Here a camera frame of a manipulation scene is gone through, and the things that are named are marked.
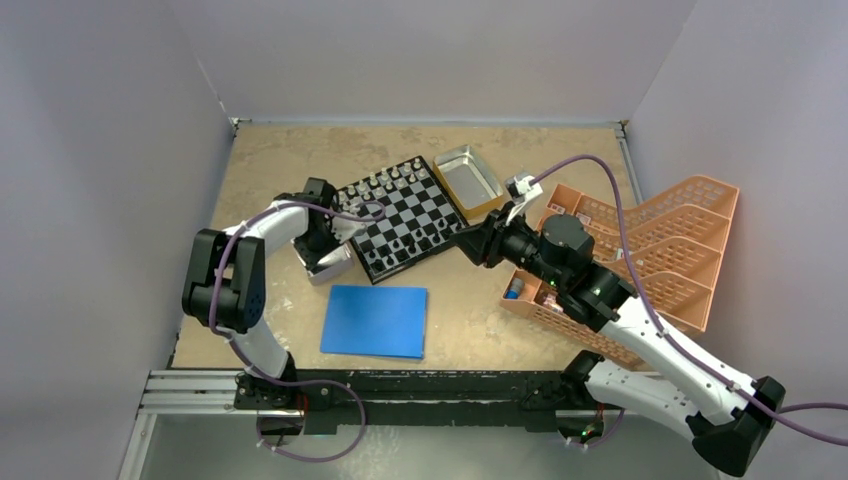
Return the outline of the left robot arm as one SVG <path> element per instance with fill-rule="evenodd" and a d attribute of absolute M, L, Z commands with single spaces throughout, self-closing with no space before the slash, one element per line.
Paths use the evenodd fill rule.
<path fill-rule="evenodd" d="M 339 213 L 337 189 L 311 177 L 302 192 L 278 195 L 253 218 L 194 237 L 182 309 L 221 337 L 248 375 L 262 379 L 259 395 L 272 408 L 295 402 L 298 379 L 293 357 L 263 318 L 266 258 L 292 244 L 305 268 L 314 269 L 342 246 L 333 232 Z"/>

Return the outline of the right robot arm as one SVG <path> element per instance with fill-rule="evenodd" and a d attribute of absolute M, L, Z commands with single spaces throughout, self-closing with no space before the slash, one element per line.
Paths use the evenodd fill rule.
<path fill-rule="evenodd" d="M 510 220 L 493 210 L 451 240 L 475 265 L 507 260 L 547 283 L 569 318 L 621 344 L 661 376 L 582 353 L 561 381 L 569 404 L 596 400 L 633 411 L 688 440 L 717 470 L 745 475 L 774 426 L 764 410 L 781 406 L 783 385 L 720 361 L 646 306 L 645 295 L 594 260 L 594 238 L 576 217 L 554 214 L 535 231 L 524 217 Z"/>

